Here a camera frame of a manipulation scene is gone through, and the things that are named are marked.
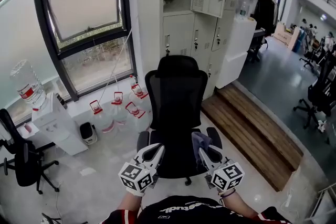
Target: concrete floor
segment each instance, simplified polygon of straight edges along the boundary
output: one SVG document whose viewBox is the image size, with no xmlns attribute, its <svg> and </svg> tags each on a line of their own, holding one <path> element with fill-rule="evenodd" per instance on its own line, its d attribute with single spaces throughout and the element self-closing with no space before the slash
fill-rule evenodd
<svg viewBox="0 0 336 224">
<path fill-rule="evenodd" d="M 306 130 L 307 114 L 292 108 L 301 98 L 307 99 L 308 86 L 317 79 L 310 67 L 303 67 L 300 55 L 273 37 L 269 46 L 260 49 L 260 62 L 246 62 L 238 82 L 265 104 L 303 143 L 316 159 L 331 183 L 336 181 L 336 151 L 325 143 L 326 134 L 314 129 L 313 121 Z M 325 119 L 321 112 L 318 119 Z"/>
<path fill-rule="evenodd" d="M 212 122 L 201 114 L 200 129 L 206 132 Z M 316 190 L 324 185 L 321 169 L 314 165 L 311 157 L 304 155 L 299 169 L 289 179 L 285 189 L 275 192 L 264 178 L 251 166 L 242 154 L 222 134 L 225 155 L 240 163 L 245 178 L 237 188 L 246 203 L 258 212 L 269 206 L 292 222 L 300 222 L 316 201 Z M 59 166 L 49 169 L 48 177 L 60 185 L 60 192 L 41 182 L 43 195 L 35 190 L 35 185 L 19 187 L 14 171 L 8 176 L 0 168 L 0 209 L 11 223 L 39 223 L 41 213 L 58 217 L 55 207 L 62 215 L 63 224 L 88 221 L 99 223 L 120 203 L 125 188 L 118 178 L 118 172 L 124 162 L 135 155 L 137 135 L 117 133 L 100 135 L 96 144 L 89 150 L 69 156 L 60 148 L 46 151 L 46 161 L 57 159 Z M 185 179 L 159 179 L 154 189 L 147 189 L 143 198 L 143 207 L 157 202 L 169 195 L 194 195 L 218 200 L 215 189 L 209 190 L 204 175 L 192 177 L 190 186 L 184 185 Z M 289 207 L 282 206 L 288 194 L 292 194 Z"/>
</svg>

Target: chair seat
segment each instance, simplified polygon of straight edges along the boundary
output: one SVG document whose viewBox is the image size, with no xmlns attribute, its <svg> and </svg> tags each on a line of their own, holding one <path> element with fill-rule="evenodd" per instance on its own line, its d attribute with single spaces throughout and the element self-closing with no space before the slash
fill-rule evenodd
<svg viewBox="0 0 336 224">
<path fill-rule="evenodd" d="M 161 165 L 158 167 L 158 176 L 162 178 L 184 178 L 205 173 L 206 168 L 200 164 L 198 169 L 193 151 L 192 132 L 199 129 L 172 130 L 151 132 L 150 144 L 162 143 L 165 153 Z"/>
</svg>

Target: gray cloth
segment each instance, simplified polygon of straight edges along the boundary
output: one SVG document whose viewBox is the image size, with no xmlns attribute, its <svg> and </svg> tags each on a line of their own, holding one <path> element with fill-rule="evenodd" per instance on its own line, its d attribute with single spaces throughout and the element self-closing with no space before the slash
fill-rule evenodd
<svg viewBox="0 0 336 224">
<path fill-rule="evenodd" d="M 202 162 L 201 157 L 198 153 L 198 149 L 201 147 L 207 153 L 208 147 L 212 143 L 212 139 L 209 136 L 202 134 L 200 132 L 192 132 L 191 139 L 193 141 L 194 155 L 195 155 L 196 164 L 198 167 L 199 164 Z"/>
</svg>

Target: chair armrest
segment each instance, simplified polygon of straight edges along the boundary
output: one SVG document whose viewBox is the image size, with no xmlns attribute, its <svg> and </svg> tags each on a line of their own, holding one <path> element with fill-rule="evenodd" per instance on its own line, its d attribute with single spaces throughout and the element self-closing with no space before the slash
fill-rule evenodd
<svg viewBox="0 0 336 224">
<path fill-rule="evenodd" d="M 149 132 L 143 131 L 139 134 L 136 152 L 149 145 Z"/>
<path fill-rule="evenodd" d="M 220 149 L 223 149 L 222 140 L 220 140 L 221 138 L 219 137 L 216 129 L 214 127 L 208 127 L 206 129 L 206 132 L 208 133 L 208 136 L 212 139 L 212 144 L 216 147 L 219 147 Z"/>
<path fill-rule="evenodd" d="M 8 176 L 7 158 L 4 158 L 4 172 L 5 172 L 5 175 Z"/>
</svg>

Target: window frame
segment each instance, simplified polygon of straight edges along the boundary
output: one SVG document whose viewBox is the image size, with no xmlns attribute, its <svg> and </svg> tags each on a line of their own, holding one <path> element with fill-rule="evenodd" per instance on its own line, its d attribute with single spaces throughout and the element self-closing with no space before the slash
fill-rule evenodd
<svg viewBox="0 0 336 224">
<path fill-rule="evenodd" d="M 97 46 L 107 41 L 111 41 L 121 37 L 127 37 L 130 30 L 131 30 L 131 17 L 130 17 L 130 4 L 129 0 L 120 0 L 121 5 L 121 18 L 122 18 L 122 27 L 117 27 L 111 30 L 107 30 L 90 37 L 86 37 L 79 41 L 72 43 L 71 45 L 65 46 L 64 48 L 59 49 L 55 35 L 53 33 L 50 20 L 48 18 L 48 0 L 34 0 L 35 3 L 35 10 L 38 19 L 38 23 L 40 26 L 40 30 L 46 44 L 47 50 L 51 57 L 51 60 L 56 68 L 57 73 L 61 81 L 63 82 L 65 88 L 67 89 L 71 100 L 76 102 L 79 100 L 81 96 L 89 94 L 93 91 L 96 91 L 106 84 L 113 84 L 115 83 L 115 79 L 106 79 L 94 85 L 91 85 L 85 89 L 76 90 L 66 69 L 62 63 L 62 60 L 66 57 L 69 57 L 73 54 L 79 53 L 83 50 L 88 48 Z M 128 40 L 129 46 L 129 55 L 131 61 L 131 70 L 126 71 L 121 74 L 117 74 L 116 77 L 118 80 L 125 79 L 129 77 L 131 74 L 137 77 L 137 68 L 135 64 L 135 54 L 134 54 L 134 47 L 133 47 L 133 38 L 132 34 L 130 34 Z"/>
</svg>

